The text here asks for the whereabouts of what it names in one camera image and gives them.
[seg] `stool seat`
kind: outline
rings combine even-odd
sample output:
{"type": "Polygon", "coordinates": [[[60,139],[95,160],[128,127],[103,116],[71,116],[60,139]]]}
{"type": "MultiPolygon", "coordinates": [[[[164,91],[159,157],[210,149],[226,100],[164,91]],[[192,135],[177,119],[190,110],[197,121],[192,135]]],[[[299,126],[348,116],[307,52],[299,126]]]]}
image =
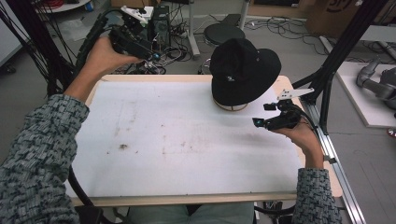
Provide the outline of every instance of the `stool seat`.
{"type": "Polygon", "coordinates": [[[218,46],[231,38],[245,38],[245,33],[238,27],[226,23],[212,24],[204,30],[206,44],[218,46]]]}

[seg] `hat logo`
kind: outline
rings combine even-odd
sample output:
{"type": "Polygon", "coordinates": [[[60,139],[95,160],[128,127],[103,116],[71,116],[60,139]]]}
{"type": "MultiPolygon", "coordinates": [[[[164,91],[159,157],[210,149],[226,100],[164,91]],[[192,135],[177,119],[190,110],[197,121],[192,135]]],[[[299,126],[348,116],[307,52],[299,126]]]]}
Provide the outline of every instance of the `hat logo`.
{"type": "Polygon", "coordinates": [[[235,81],[235,79],[233,77],[227,77],[227,81],[235,81]]]}

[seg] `hat brim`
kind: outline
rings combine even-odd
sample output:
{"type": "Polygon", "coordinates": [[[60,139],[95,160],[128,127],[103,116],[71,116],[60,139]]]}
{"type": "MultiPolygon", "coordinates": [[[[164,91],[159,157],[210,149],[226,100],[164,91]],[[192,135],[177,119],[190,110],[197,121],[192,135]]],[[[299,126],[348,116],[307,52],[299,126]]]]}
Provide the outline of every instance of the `hat brim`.
{"type": "Polygon", "coordinates": [[[258,49],[259,60],[246,63],[244,72],[249,79],[237,85],[225,86],[212,78],[213,98],[221,105],[244,105],[262,96],[279,76],[281,64],[277,54],[270,49],[258,49]]]}

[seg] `person's lap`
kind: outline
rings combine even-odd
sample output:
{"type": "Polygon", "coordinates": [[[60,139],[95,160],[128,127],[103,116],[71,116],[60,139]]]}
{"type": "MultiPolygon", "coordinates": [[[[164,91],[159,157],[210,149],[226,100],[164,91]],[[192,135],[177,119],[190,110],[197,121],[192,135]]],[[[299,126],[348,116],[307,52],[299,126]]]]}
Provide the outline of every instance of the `person's lap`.
{"type": "Polygon", "coordinates": [[[128,219],[134,224],[250,224],[253,203],[204,204],[191,216],[185,205],[155,205],[130,207],[128,219]]]}

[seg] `right hand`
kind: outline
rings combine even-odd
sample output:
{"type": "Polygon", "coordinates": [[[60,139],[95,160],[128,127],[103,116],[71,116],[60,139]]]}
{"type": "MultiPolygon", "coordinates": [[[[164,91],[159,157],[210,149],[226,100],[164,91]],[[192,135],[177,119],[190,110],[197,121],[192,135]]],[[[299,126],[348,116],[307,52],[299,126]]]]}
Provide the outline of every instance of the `right hand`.
{"type": "Polygon", "coordinates": [[[282,128],[272,132],[286,135],[301,148],[305,154],[305,167],[323,168],[323,151],[317,136],[305,119],[300,119],[293,129],[282,128]]]}

